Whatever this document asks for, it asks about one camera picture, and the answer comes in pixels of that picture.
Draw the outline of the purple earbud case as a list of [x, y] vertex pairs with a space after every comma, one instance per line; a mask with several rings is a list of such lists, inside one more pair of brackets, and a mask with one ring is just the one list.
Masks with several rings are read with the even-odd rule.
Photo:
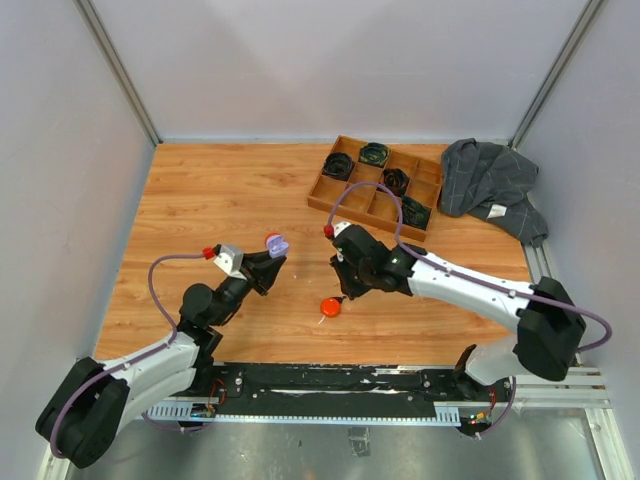
[[271, 259], [286, 257], [290, 248], [289, 243], [282, 234], [265, 241], [265, 245]]

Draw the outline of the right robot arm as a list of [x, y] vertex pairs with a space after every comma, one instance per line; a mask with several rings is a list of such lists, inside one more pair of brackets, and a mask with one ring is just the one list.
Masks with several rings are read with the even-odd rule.
[[477, 399], [506, 377], [566, 378], [586, 323], [558, 281], [509, 281], [451, 264], [417, 246], [388, 248], [349, 222], [327, 225], [324, 234], [335, 250], [330, 264], [347, 298], [379, 290], [436, 299], [510, 331], [502, 340], [463, 351], [452, 373], [454, 390], [463, 399]]

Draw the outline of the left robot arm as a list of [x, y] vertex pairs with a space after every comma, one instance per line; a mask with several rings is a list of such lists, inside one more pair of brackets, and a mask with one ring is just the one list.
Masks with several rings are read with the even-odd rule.
[[215, 288], [189, 286], [169, 334], [132, 354], [99, 362], [76, 361], [40, 413], [36, 432], [51, 454], [78, 468], [99, 460], [117, 434], [166, 397], [188, 391], [200, 396], [214, 383], [212, 354], [228, 323], [252, 292], [268, 294], [287, 260], [286, 252], [245, 253], [216, 245], [197, 256], [225, 275]]

